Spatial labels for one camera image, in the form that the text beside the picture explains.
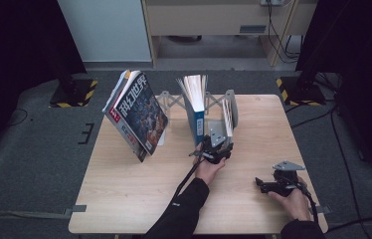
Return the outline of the black curtain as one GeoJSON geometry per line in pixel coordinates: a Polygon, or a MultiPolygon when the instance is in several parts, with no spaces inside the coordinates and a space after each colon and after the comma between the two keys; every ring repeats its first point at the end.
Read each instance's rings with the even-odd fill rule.
{"type": "Polygon", "coordinates": [[[84,70],[58,0],[0,0],[0,132],[23,91],[84,70]]]}
{"type": "Polygon", "coordinates": [[[341,76],[336,99],[362,157],[372,161],[372,0],[318,0],[296,69],[341,76]]]}

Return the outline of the person's right hand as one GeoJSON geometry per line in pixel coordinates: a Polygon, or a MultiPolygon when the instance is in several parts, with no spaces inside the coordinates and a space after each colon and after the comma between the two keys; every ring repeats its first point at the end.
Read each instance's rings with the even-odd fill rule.
{"type": "Polygon", "coordinates": [[[308,199],[300,189],[294,189],[287,197],[281,196],[272,191],[268,193],[268,196],[283,207],[291,220],[311,220],[308,199]]]}

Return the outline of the white caterpillar picture book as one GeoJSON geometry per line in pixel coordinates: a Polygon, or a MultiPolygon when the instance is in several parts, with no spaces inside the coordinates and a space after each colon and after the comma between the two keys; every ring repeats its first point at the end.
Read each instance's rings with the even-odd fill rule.
{"type": "Polygon", "coordinates": [[[222,101],[223,104],[223,115],[224,115],[224,122],[226,127],[226,134],[227,137],[233,136],[233,117],[232,117],[232,110],[231,110],[231,103],[229,100],[224,99],[222,101]]]}

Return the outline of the white panel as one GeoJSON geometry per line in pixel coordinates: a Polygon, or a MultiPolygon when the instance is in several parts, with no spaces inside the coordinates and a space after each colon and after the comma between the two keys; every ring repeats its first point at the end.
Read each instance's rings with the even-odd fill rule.
{"type": "Polygon", "coordinates": [[[141,0],[58,0],[84,62],[150,62],[141,0]]]}

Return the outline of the beige wooden desk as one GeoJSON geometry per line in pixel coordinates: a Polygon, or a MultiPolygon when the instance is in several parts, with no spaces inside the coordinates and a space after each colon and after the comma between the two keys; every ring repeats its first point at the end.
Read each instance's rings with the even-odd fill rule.
{"type": "Polygon", "coordinates": [[[151,57],[162,36],[258,36],[274,66],[292,35],[306,34],[318,0],[284,0],[261,6],[261,0],[141,0],[151,57]]]}

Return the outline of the blue book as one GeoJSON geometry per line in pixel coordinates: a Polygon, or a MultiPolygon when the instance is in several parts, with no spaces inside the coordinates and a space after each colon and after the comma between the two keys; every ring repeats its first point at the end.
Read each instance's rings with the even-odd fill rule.
{"type": "Polygon", "coordinates": [[[207,87],[206,75],[185,76],[177,80],[182,91],[191,134],[194,143],[198,145],[204,136],[204,112],[207,87]]]}

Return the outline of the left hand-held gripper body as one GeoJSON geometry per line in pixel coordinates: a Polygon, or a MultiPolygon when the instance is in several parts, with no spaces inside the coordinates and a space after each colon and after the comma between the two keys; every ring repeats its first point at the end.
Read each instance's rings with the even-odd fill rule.
{"type": "Polygon", "coordinates": [[[222,158],[228,159],[234,144],[226,146],[226,137],[213,130],[208,136],[211,138],[211,144],[204,145],[201,141],[201,147],[191,152],[190,156],[203,156],[213,164],[218,164],[222,158]]]}

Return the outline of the expandable grey metal book rack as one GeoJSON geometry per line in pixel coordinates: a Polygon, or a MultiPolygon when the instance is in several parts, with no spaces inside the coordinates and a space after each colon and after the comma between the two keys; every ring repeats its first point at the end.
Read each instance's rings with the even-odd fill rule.
{"type": "MultiPolygon", "coordinates": [[[[227,90],[223,95],[221,95],[218,98],[216,98],[215,96],[212,96],[209,92],[206,93],[205,112],[204,112],[204,126],[205,126],[204,136],[206,134],[210,134],[210,132],[213,130],[227,137],[226,127],[225,127],[225,122],[224,122],[224,115],[223,115],[223,104],[222,104],[222,101],[224,99],[229,100],[231,103],[231,110],[232,110],[232,117],[233,117],[233,134],[234,134],[234,129],[237,127],[238,122],[239,122],[238,106],[236,102],[235,92],[233,90],[227,90]],[[215,117],[214,119],[207,119],[207,116],[209,115],[209,109],[215,106],[218,106],[221,109],[220,115],[218,117],[215,117]]],[[[157,100],[167,114],[169,114],[170,109],[174,107],[175,105],[178,105],[185,110],[185,104],[184,104],[182,95],[173,96],[169,92],[164,91],[157,97],[157,100]]]]}

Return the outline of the dark cover magazine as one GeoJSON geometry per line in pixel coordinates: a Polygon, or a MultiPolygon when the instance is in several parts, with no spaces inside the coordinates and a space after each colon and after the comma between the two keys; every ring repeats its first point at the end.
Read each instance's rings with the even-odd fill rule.
{"type": "Polygon", "coordinates": [[[127,122],[141,145],[153,154],[168,124],[144,73],[131,71],[115,103],[116,112],[127,122]]]}

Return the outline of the stand base with yellow stripes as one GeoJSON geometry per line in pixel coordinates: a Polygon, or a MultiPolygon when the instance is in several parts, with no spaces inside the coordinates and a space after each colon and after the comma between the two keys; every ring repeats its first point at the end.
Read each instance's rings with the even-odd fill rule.
{"type": "Polygon", "coordinates": [[[50,99],[51,108],[85,107],[93,96],[97,80],[75,80],[75,88],[66,92],[59,85],[50,99]]]}
{"type": "Polygon", "coordinates": [[[319,86],[301,86],[299,77],[280,77],[276,80],[280,95],[288,106],[322,106],[325,97],[319,86]]]}

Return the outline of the person's left hand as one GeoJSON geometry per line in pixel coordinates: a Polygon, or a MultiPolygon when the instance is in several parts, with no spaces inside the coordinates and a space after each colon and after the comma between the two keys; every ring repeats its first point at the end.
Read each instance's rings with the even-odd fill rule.
{"type": "Polygon", "coordinates": [[[211,184],[217,172],[226,165],[225,158],[222,158],[218,164],[208,162],[206,159],[200,161],[198,157],[195,158],[194,162],[199,163],[195,170],[195,176],[202,179],[207,185],[211,184]]]}

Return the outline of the magazine with orange corner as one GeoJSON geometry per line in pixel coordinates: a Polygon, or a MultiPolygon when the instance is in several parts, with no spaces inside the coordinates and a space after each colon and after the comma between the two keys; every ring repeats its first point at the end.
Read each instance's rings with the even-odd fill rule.
{"type": "Polygon", "coordinates": [[[119,79],[115,85],[115,87],[113,88],[108,100],[106,101],[105,103],[105,106],[104,108],[102,109],[102,111],[105,113],[111,106],[112,104],[119,98],[122,90],[124,89],[129,77],[130,77],[130,74],[131,74],[131,70],[125,70],[124,72],[122,72],[119,76],[119,79]]]}

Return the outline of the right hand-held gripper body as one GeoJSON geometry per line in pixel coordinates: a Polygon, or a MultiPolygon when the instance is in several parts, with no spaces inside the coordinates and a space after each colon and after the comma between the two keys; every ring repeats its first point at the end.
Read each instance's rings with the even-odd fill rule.
{"type": "Polygon", "coordinates": [[[297,171],[305,170],[305,167],[290,161],[282,161],[273,166],[274,179],[278,184],[276,193],[287,197],[296,188],[298,184],[297,171]]]}

